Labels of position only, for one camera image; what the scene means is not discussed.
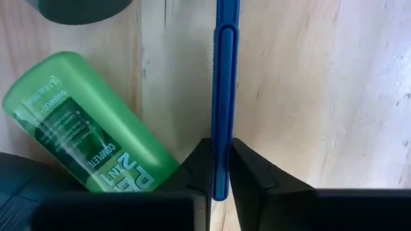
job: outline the green shampoo bottle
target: green shampoo bottle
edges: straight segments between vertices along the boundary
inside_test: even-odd
[[[92,192],[152,191],[179,166],[76,53],[31,68],[3,109]]]

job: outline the black plastic object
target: black plastic object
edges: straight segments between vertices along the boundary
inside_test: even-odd
[[[411,230],[410,190],[314,189],[271,164],[238,139],[232,144],[230,172],[243,231]],[[10,174],[10,170],[0,172],[4,185],[14,185],[4,174]],[[116,230],[135,230],[137,226],[138,230],[209,230],[212,175],[211,140],[204,139],[155,192],[69,193],[48,199],[38,207],[31,227],[34,231],[75,230],[90,219],[99,221],[94,223],[93,229],[104,225],[103,230],[114,226]],[[23,213],[29,214],[35,207],[29,203],[31,199],[27,199],[26,193],[22,193],[26,190],[15,188],[9,186],[4,190],[0,184],[3,194],[10,191],[6,194],[12,196],[7,198],[16,197],[18,201],[6,198],[8,202],[3,202],[0,227],[10,228],[15,224],[23,227],[18,218],[26,219]],[[118,220],[109,219],[107,214]]]
[[[204,139],[155,192],[65,194],[43,203],[31,229],[209,230],[212,156]]]
[[[124,10],[132,0],[27,0],[45,18],[68,25],[98,22]]]
[[[83,190],[74,178],[45,164],[0,153],[0,230],[25,230],[40,202]]]
[[[408,189],[314,189],[239,139],[230,172],[243,231],[411,230]]]

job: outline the wooden surface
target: wooden surface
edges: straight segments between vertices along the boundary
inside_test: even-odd
[[[0,0],[0,98],[77,51],[183,161],[210,134],[215,2],[134,1],[86,26]],[[411,2],[243,0],[235,135],[316,187],[410,187]],[[50,159],[0,114],[0,151]],[[213,230],[239,230],[230,197]]]

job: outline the blue razor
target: blue razor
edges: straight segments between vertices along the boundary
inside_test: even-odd
[[[229,194],[229,157],[234,124],[240,0],[217,0],[214,31],[213,114],[213,199]]]

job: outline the black plastic piece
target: black plastic piece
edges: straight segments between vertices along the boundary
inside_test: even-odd
[[[108,19],[124,10],[132,0],[27,0],[48,20],[81,25]]]
[[[239,139],[231,186],[243,231],[411,230],[408,189],[314,189]]]
[[[61,192],[83,190],[68,174],[0,153],[0,230],[24,230],[40,202]]]
[[[203,139],[155,192],[65,194],[43,203],[32,230],[209,230],[211,139]]]

